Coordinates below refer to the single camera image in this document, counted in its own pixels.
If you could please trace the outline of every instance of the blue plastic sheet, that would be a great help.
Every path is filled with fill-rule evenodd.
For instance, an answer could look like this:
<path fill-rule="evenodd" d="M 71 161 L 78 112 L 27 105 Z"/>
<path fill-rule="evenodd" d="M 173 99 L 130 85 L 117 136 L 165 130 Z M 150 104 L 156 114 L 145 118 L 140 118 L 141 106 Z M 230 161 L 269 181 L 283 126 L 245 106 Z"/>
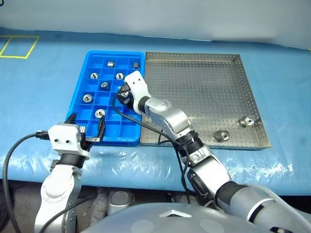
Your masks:
<path fill-rule="evenodd" d="M 264 185 L 279 195 L 311 195 L 309 51 L 265 44 L 111 34 L 5 29 L 0 34 L 40 36 L 28 59 L 0 58 L 1 171 L 4 156 L 18 139 L 64 121 L 89 50 L 238 53 L 272 147 L 214 153 L 236 182 Z M 49 174 L 52 160 L 57 158 L 49 141 L 29 139 L 13 154 L 9 178 L 42 182 Z M 91 158 L 83 167 L 82 184 L 182 190 L 174 150 L 144 146 L 93 146 Z"/>

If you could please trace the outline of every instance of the yellow tape line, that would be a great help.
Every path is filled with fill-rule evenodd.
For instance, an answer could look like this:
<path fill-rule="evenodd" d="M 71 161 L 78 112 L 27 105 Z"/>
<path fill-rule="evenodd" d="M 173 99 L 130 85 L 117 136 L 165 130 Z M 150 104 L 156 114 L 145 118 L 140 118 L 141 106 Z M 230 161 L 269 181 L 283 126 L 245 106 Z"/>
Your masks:
<path fill-rule="evenodd" d="M 37 44 L 40 36 L 37 35 L 0 35 L 0 37 L 8 37 L 8 41 L 5 43 L 5 45 L 3 46 L 3 48 L 0 51 L 0 58 L 18 58 L 18 59 L 27 59 L 29 57 L 29 55 L 31 54 L 31 52 L 34 50 L 35 45 Z M 10 43 L 10 41 L 14 38 L 36 38 L 33 45 L 30 47 L 29 51 L 27 52 L 26 56 L 13 56 L 13 55 L 2 55 L 4 50 L 6 49 L 6 47 L 8 46 L 8 44 Z"/>
<path fill-rule="evenodd" d="M 2 55 L 2 53 L 4 52 L 4 50 L 6 49 L 6 47 L 8 46 L 8 44 L 10 43 L 10 41 L 12 40 L 13 37 L 10 37 L 8 39 L 8 41 L 4 44 L 3 48 L 0 51 L 0 55 Z"/>

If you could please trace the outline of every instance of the blue plastic tray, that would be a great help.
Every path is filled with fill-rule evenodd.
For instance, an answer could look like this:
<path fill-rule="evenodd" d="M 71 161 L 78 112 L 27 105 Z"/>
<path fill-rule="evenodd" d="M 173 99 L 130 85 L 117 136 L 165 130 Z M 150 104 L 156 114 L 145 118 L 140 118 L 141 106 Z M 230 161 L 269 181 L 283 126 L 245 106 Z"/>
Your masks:
<path fill-rule="evenodd" d="M 108 67 L 108 61 L 113 61 L 115 66 Z M 145 55 L 141 52 L 89 51 L 86 54 L 67 117 L 77 112 L 75 124 L 86 126 L 86 136 L 92 137 L 98 133 L 99 119 L 95 117 L 96 110 L 106 111 L 103 140 L 94 145 L 136 146 L 139 143 L 140 125 L 121 117 L 112 109 L 112 100 L 118 87 L 124 84 L 124 80 L 116 79 L 116 74 L 123 73 L 126 76 L 134 72 L 134 62 L 139 63 L 139 71 L 144 76 Z M 92 73 L 98 73 L 99 78 L 91 79 Z M 103 82 L 108 83 L 108 88 L 101 88 Z M 93 97 L 90 103 L 83 102 L 85 94 Z M 141 115 L 121 105 L 118 100 L 116 107 L 124 114 L 141 120 Z"/>

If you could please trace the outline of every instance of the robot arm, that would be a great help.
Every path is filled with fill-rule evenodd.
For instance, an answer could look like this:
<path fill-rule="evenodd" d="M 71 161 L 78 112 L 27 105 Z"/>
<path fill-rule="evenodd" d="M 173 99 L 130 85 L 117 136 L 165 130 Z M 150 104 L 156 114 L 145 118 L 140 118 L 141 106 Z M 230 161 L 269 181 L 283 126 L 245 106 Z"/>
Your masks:
<path fill-rule="evenodd" d="M 52 148 L 60 155 L 51 165 L 51 174 L 41 186 L 41 206 L 35 219 L 35 233 L 54 215 L 72 206 L 81 190 L 81 168 L 90 157 L 91 142 L 86 141 L 85 127 L 60 123 L 48 130 Z M 75 210 L 58 217 L 44 231 L 45 233 L 74 233 L 76 229 Z"/>
<path fill-rule="evenodd" d="M 146 114 L 152 122 L 179 147 L 183 163 L 189 156 L 187 177 L 201 196 L 211 195 L 228 214 L 258 224 L 276 233 L 310 232 L 311 226 L 292 207 L 281 203 L 271 193 L 233 182 L 225 166 L 203 143 L 194 131 L 186 114 L 167 100 L 151 97 L 147 84 L 139 71 L 125 77 L 126 84 L 119 90 L 118 98 L 138 114 Z"/>

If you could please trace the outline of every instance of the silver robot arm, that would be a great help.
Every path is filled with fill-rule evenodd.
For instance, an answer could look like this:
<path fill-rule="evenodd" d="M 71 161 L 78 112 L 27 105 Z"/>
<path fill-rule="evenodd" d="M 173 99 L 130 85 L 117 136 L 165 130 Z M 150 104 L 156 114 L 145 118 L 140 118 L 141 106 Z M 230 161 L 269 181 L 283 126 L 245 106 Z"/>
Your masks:
<path fill-rule="evenodd" d="M 295 209 L 282 202 L 269 189 L 255 188 L 233 182 L 225 166 L 203 143 L 186 114 L 167 100 L 153 98 L 139 71 L 125 77 L 126 85 L 121 91 L 129 91 L 135 112 L 146 114 L 152 122 L 163 129 L 173 141 L 186 146 L 179 150 L 181 160 L 189 155 L 187 177 L 194 190 L 201 196 L 211 195 L 227 214 L 262 226 L 276 233 L 311 232 L 310 223 Z"/>

